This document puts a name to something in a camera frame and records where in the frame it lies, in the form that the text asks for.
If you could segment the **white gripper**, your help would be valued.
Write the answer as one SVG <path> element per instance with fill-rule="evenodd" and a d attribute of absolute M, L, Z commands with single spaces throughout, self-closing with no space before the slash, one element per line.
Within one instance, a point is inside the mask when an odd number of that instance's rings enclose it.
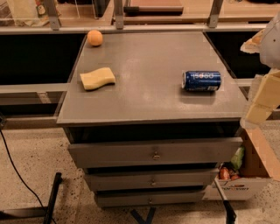
<path fill-rule="evenodd" d="M 260 61 L 264 65 L 280 69 L 280 12 L 269 21 L 264 30 L 244 42 L 240 50 L 244 53 L 260 53 Z M 274 70 L 262 77 L 245 121 L 263 123 L 279 105 L 280 71 Z"/>

